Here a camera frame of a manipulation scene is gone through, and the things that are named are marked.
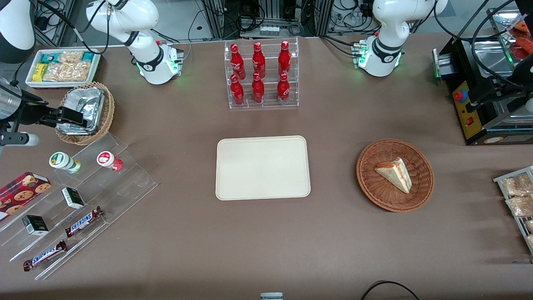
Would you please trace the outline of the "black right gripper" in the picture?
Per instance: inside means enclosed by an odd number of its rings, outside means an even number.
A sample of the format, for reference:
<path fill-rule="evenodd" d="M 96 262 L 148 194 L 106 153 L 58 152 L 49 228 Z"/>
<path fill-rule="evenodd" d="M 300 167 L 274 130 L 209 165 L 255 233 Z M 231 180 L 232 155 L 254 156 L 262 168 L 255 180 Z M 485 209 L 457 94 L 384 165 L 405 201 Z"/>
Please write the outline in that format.
<path fill-rule="evenodd" d="M 19 100 L 17 110 L 12 114 L 14 125 L 43 125 L 50 128 L 62 127 L 87 127 L 87 120 L 82 112 L 59 106 L 48 107 L 45 102 L 32 104 L 25 100 Z"/>

